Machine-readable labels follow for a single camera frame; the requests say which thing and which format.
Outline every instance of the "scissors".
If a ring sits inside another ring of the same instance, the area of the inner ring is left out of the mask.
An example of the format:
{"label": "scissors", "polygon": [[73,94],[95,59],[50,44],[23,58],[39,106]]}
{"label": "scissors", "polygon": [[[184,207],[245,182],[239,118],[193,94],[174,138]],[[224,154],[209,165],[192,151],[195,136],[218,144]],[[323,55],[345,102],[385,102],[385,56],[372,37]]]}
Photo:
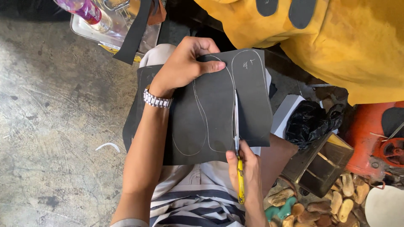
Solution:
{"label": "scissors", "polygon": [[240,134],[238,131],[238,98],[237,92],[234,90],[234,151],[237,156],[237,176],[238,176],[238,203],[244,204],[244,172],[243,162],[238,153],[240,149]]}

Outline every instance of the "silver watch band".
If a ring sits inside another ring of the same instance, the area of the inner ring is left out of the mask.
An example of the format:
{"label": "silver watch band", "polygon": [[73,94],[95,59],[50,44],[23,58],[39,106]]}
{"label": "silver watch band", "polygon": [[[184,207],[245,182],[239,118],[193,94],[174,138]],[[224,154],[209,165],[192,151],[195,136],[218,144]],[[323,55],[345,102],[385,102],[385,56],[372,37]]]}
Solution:
{"label": "silver watch band", "polygon": [[149,93],[149,87],[148,85],[143,92],[143,100],[154,107],[160,107],[160,108],[170,108],[171,104],[173,103],[173,99],[164,99],[164,98],[158,98],[152,94]]}

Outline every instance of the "red machine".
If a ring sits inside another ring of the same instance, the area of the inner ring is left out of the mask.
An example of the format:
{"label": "red machine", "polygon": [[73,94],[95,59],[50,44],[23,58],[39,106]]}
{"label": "red machine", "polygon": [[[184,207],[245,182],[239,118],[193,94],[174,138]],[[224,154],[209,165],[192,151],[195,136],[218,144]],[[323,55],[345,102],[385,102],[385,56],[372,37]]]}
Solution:
{"label": "red machine", "polygon": [[[374,181],[382,181],[388,169],[404,168],[404,138],[388,139],[382,128],[382,115],[392,107],[404,107],[404,101],[362,104],[357,107],[345,141],[354,148],[346,168]],[[404,122],[404,119],[392,119]]]}

